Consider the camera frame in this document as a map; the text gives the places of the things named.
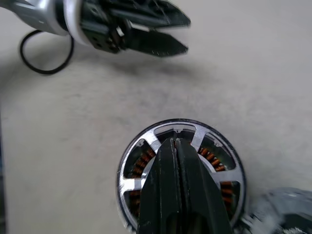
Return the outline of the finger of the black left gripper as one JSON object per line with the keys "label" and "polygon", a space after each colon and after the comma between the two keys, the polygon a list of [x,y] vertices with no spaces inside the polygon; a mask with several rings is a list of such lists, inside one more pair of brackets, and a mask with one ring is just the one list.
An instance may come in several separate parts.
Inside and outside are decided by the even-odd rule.
{"label": "finger of the black left gripper", "polygon": [[132,30],[128,48],[156,57],[172,57],[188,52],[173,36],[158,31]]}
{"label": "finger of the black left gripper", "polygon": [[149,28],[187,27],[190,18],[166,0],[109,0],[108,10],[117,18]]}

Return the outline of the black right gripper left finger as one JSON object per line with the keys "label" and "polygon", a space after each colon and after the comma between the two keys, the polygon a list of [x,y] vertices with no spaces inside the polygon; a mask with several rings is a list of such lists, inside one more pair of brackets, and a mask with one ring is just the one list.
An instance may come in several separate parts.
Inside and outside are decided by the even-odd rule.
{"label": "black right gripper left finger", "polygon": [[141,190],[137,233],[181,233],[181,210],[175,141],[168,138],[158,149]]}

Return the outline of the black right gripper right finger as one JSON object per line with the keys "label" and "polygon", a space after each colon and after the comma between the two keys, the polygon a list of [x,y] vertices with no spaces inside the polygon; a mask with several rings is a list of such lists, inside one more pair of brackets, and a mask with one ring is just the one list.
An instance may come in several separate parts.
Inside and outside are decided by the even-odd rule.
{"label": "black right gripper right finger", "polygon": [[187,141],[176,140],[182,199],[183,234],[231,234],[221,192]]}

